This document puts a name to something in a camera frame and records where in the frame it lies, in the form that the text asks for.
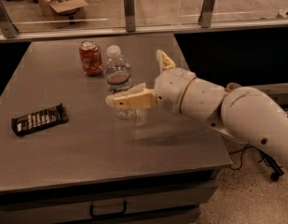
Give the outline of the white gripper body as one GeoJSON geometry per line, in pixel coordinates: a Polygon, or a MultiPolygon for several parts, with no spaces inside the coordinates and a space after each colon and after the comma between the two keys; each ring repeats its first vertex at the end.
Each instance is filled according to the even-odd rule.
{"type": "Polygon", "coordinates": [[[155,79],[154,90],[158,106],[174,114],[180,113],[185,90],[195,78],[195,73],[183,68],[172,68],[163,71],[155,79]]]}

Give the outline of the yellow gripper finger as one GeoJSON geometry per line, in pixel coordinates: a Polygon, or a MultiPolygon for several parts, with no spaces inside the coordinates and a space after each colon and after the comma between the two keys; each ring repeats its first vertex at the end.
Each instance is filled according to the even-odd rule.
{"type": "Polygon", "coordinates": [[[157,61],[160,72],[176,67],[175,62],[161,49],[157,50],[157,61]]]}
{"type": "Polygon", "coordinates": [[[154,89],[140,83],[127,91],[108,95],[105,102],[115,109],[149,109],[157,103],[157,96],[154,89]]]}

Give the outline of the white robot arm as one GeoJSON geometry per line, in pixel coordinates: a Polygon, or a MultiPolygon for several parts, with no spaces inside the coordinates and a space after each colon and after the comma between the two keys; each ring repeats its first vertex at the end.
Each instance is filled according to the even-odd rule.
{"type": "Polygon", "coordinates": [[[268,95],[253,87],[231,90],[180,68],[161,49],[160,74],[154,87],[139,84],[105,98],[115,109],[148,109],[153,105],[192,118],[233,139],[249,143],[288,170],[288,114],[268,95]]]}

